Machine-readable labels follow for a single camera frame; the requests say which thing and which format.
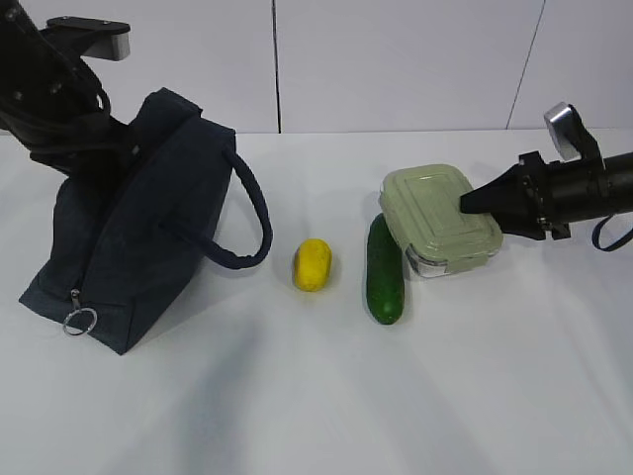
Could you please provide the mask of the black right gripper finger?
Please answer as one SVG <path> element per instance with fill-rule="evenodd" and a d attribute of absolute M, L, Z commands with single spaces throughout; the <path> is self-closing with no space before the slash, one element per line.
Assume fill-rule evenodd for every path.
<path fill-rule="evenodd" d="M 505 235 L 533 240 L 544 240 L 546 238 L 546 233 L 541 225 L 530 215 L 521 216 L 512 213 L 497 213 L 497 223 Z"/>
<path fill-rule="evenodd" d="M 527 216 L 530 213 L 522 181 L 522 168 L 513 166 L 490 183 L 464 194 L 460 211 L 465 214 L 505 214 Z"/>

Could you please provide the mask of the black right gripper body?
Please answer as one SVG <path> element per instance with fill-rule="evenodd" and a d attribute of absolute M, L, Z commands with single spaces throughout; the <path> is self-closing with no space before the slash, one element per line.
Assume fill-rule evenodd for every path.
<path fill-rule="evenodd" d="M 610 185 L 603 172 L 578 161 L 547 163 L 537 151 L 522 154 L 517 166 L 522 168 L 528 215 L 541 225 L 546 238 L 568 239 L 571 224 L 613 214 Z"/>

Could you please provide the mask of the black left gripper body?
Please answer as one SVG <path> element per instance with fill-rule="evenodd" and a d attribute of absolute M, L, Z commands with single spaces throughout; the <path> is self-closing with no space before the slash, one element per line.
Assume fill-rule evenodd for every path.
<path fill-rule="evenodd" d="M 119 175 L 140 157 L 131 126 L 110 112 L 81 114 L 68 122 L 29 116 L 36 140 L 29 144 L 31 160 L 65 174 L 102 169 Z"/>

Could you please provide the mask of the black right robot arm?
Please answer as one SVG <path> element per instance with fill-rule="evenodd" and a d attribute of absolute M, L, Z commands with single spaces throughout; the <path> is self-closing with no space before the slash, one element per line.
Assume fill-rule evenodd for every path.
<path fill-rule="evenodd" d="M 632 210 L 632 154 L 545 162 L 522 154 L 501 176 L 460 198 L 460 211 L 492 216 L 501 231 L 534 240 L 571 236 L 570 224 Z"/>

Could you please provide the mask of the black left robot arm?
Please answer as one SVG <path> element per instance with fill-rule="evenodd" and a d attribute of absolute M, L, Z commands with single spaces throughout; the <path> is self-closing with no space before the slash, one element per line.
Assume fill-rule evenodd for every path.
<path fill-rule="evenodd" d="M 68 176 L 116 181 L 128 167 L 127 125 L 86 58 L 121 61 L 127 23 L 58 16 L 38 28 L 18 1 L 1 4 L 1 128 L 33 161 Z"/>

